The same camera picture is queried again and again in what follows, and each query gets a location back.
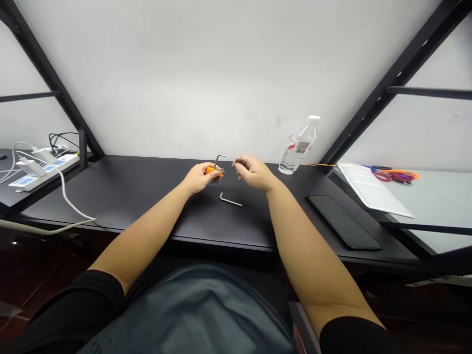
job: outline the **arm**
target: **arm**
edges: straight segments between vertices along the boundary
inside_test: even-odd
[[[115,238],[89,269],[114,276],[126,294],[166,242],[188,198],[218,176],[218,171],[204,176],[210,165],[194,166],[182,183]]]
[[[243,155],[233,166],[239,179],[266,191],[280,257],[318,338],[323,326],[337,317],[361,317],[383,327],[288,188],[251,156]]]

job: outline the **power strip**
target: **power strip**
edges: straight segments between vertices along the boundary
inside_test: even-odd
[[[69,155],[64,155],[61,157],[58,157],[58,160],[53,163],[57,169],[59,169],[61,172],[64,171],[66,168],[72,166],[73,164],[79,162],[79,157],[78,155],[75,154],[69,154]],[[35,177],[32,175],[26,175],[21,177],[20,179],[17,179],[14,182],[11,182],[9,186],[15,187],[16,191],[18,193],[20,192],[29,192],[33,188],[36,188],[37,186],[43,184],[50,178],[54,177],[55,175],[59,174],[56,169],[52,168],[49,165],[44,165],[43,170],[47,172],[46,175],[42,177]]]

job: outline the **black cable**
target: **black cable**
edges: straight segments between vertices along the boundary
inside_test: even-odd
[[[70,141],[69,139],[63,137],[64,134],[77,134],[79,135],[79,133],[75,133],[75,132],[65,132],[65,133],[58,133],[58,134],[55,134],[55,133],[49,133],[49,145],[51,146],[51,150],[52,150],[52,153],[54,155],[54,148],[56,147],[56,143],[58,142],[58,139],[59,138],[63,138],[64,140],[70,142],[72,145],[75,145],[76,147],[78,147],[80,149],[80,146],[78,146],[76,143],[73,143],[72,141]]]

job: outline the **bottle label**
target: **bottle label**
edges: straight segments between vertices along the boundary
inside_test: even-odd
[[[290,143],[287,149],[296,153],[306,153],[306,150],[309,147],[310,147],[310,143],[306,143],[306,142],[297,143],[296,141],[292,140],[292,142]]]

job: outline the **forearm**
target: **forearm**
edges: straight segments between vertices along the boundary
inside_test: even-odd
[[[357,284],[282,182],[267,192],[277,246],[304,306],[369,308]]]
[[[180,184],[122,232],[89,269],[113,275],[128,289],[166,242],[191,193]]]

